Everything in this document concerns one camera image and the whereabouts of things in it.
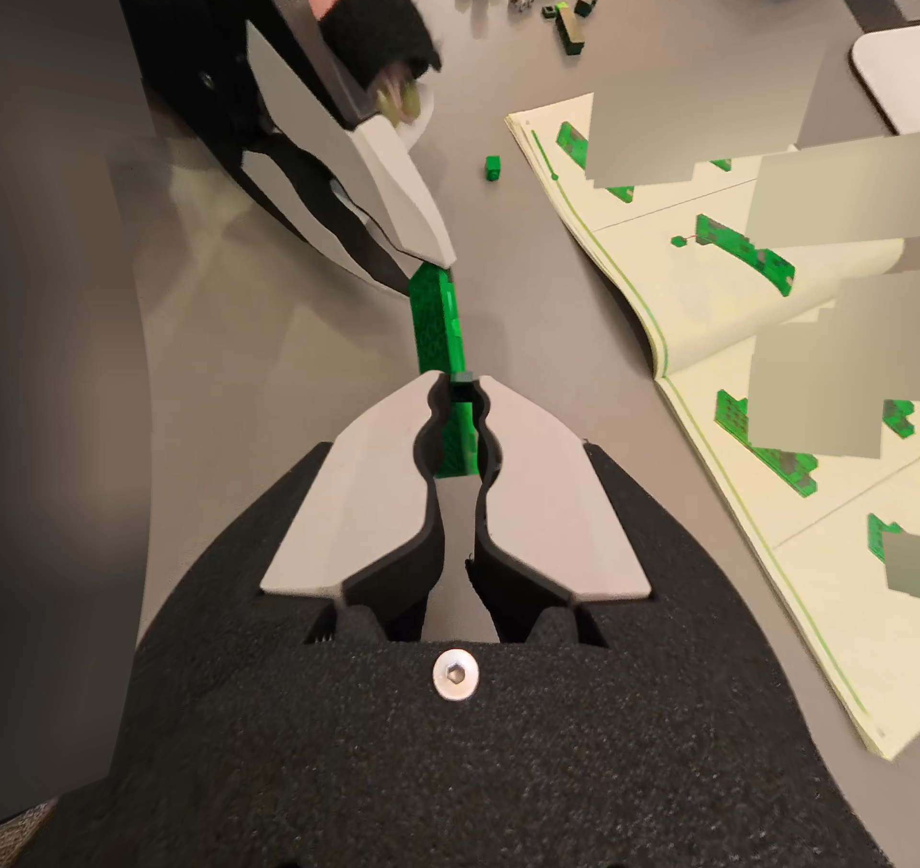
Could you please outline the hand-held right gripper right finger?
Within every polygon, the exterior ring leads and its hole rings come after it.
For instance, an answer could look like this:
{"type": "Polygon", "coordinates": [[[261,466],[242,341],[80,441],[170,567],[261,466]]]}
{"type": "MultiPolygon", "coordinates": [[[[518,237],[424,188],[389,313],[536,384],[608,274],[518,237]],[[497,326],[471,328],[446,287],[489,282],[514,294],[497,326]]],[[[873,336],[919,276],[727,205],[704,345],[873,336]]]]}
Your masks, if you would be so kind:
{"type": "Polygon", "coordinates": [[[585,443],[491,376],[473,385],[482,452],[473,562],[561,602],[650,598],[585,443]]]}

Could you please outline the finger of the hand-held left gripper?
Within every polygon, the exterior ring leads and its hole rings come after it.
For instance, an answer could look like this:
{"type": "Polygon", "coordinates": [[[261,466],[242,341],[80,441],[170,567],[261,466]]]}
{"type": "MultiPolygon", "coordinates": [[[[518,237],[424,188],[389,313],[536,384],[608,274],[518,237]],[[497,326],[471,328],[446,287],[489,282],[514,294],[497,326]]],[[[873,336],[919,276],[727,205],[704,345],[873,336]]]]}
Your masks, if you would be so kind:
{"type": "Polygon", "coordinates": [[[243,172],[316,251],[375,287],[407,297],[409,278],[369,230],[369,218],[344,203],[328,167],[282,134],[259,138],[243,172]]]}
{"type": "Polygon", "coordinates": [[[451,268],[454,246],[428,186],[383,115],[341,126],[252,24],[247,61],[273,124],[332,172],[351,203],[404,253],[451,268]]]}

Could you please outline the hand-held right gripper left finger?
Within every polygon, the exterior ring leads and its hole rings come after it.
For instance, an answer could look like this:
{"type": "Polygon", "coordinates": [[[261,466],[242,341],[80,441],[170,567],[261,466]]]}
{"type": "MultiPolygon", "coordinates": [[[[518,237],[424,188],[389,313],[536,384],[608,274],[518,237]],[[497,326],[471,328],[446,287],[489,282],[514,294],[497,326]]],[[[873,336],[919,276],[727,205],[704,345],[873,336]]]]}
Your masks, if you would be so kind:
{"type": "Polygon", "coordinates": [[[260,582],[267,595],[357,601],[435,537],[447,376],[430,370],[336,439],[260,582]]]}

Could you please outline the grey desk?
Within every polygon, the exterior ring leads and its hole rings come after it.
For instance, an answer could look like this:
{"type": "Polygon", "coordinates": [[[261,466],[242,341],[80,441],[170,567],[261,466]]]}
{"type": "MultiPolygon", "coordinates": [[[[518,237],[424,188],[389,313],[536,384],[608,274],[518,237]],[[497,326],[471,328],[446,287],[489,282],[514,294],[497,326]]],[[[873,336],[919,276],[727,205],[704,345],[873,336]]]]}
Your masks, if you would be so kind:
{"type": "MultiPolygon", "coordinates": [[[[466,356],[599,443],[706,549],[751,606],[834,779],[897,866],[918,866],[918,742],[868,752],[765,580],[695,449],[650,378],[632,313],[572,241],[504,116],[589,91],[619,70],[751,33],[787,13],[846,43],[842,0],[601,0],[625,50],[567,61],[546,23],[483,41],[454,0],[420,0],[442,44],[433,119],[411,155],[458,254],[466,356]],[[500,180],[484,161],[500,155],[500,180]]],[[[142,184],[134,272],[154,417],[153,510],[142,630],[179,575],[319,440],[416,367],[407,303],[364,284],[247,205],[150,96],[175,156],[142,184]]]]}

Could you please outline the black board on white stand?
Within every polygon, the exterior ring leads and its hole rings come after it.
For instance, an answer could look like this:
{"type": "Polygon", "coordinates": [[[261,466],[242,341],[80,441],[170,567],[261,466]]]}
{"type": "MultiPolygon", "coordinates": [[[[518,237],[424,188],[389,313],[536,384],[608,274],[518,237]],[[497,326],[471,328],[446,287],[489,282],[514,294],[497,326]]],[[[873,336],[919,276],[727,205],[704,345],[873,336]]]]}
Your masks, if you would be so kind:
{"type": "Polygon", "coordinates": [[[864,34],[852,46],[852,69],[891,131],[919,132],[919,23],[864,34]]]}

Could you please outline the open building instruction booklet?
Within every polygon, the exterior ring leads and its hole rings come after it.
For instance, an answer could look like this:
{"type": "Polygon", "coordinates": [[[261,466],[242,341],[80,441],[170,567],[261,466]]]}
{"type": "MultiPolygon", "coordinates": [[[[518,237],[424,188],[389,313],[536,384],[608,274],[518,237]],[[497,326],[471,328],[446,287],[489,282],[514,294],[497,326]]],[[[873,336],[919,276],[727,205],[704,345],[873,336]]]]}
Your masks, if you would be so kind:
{"type": "Polygon", "coordinates": [[[761,161],[699,163],[688,182],[595,188],[592,93],[513,113],[512,132],[583,251],[650,343],[655,379],[866,747],[918,738],[919,601],[888,586],[882,536],[918,534],[918,399],[880,409],[880,458],[753,447],[749,379],[764,325],[815,321],[840,283],[883,276],[904,241],[742,255],[761,161]]]}

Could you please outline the green brick plate assembly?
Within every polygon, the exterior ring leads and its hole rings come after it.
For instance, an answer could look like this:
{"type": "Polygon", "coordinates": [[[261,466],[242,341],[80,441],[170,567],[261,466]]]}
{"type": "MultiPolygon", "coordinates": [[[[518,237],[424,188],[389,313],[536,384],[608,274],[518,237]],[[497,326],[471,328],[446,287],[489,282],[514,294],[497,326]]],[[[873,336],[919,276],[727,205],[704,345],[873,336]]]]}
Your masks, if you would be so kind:
{"type": "MultiPolygon", "coordinates": [[[[408,297],[420,372],[437,370],[449,377],[465,373],[463,334],[450,272],[421,264],[409,279],[408,297]]],[[[443,447],[439,478],[477,474],[477,432],[469,402],[452,402],[443,447]]]]}

